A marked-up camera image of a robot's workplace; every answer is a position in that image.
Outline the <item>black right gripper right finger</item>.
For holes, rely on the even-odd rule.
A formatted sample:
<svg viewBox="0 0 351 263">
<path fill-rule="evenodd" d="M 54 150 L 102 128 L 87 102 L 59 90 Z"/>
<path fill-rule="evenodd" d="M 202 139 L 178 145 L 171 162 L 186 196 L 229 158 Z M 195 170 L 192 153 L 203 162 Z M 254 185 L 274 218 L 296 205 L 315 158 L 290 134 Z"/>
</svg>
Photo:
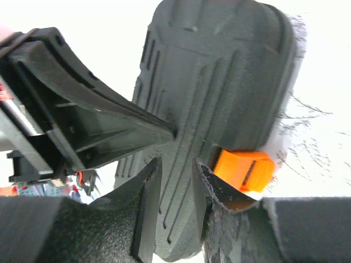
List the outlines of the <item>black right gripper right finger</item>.
<svg viewBox="0 0 351 263">
<path fill-rule="evenodd" d="M 350 198 L 254 200 L 199 159 L 196 205 L 206 213 L 206 262 L 350 262 Z"/>
</svg>

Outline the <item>black plastic tool case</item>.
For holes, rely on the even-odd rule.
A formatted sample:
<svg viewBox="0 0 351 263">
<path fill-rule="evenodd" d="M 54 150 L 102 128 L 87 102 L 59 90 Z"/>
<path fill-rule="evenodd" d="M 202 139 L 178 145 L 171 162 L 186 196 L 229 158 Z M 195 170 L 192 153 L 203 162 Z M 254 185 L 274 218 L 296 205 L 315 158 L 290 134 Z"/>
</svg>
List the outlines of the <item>black plastic tool case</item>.
<svg viewBox="0 0 351 263">
<path fill-rule="evenodd" d="M 192 164 L 213 168 L 222 149 L 255 151 L 267 141 L 293 69 L 287 16 L 256 1 L 162 1 L 146 34 L 132 101 L 176 137 L 119 161 L 122 185 L 162 158 L 155 253 L 167 262 L 200 249 L 204 222 Z"/>
</svg>

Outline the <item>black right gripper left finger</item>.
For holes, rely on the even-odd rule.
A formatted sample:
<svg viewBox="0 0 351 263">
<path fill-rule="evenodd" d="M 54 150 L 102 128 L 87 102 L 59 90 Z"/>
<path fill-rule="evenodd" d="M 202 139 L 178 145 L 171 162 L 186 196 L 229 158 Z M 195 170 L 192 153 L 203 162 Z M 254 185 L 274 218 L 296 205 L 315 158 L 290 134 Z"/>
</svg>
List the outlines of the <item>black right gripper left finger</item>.
<svg viewBox="0 0 351 263">
<path fill-rule="evenodd" d="M 90 204 L 1 198 L 1 262 L 151 262 L 161 181 L 156 157 Z"/>
</svg>

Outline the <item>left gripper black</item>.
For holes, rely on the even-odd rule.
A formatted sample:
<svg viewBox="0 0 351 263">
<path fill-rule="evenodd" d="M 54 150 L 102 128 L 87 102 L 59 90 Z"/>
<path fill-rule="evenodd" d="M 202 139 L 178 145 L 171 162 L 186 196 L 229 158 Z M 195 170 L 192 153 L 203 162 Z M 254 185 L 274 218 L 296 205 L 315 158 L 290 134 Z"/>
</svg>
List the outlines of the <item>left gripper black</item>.
<svg viewBox="0 0 351 263">
<path fill-rule="evenodd" d="M 79 175 L 173 139 L 169 125 L 96 78 L 55 27 L 1 43 L 1 129 L 14 146 L 10 181 Z"/>
</svg>

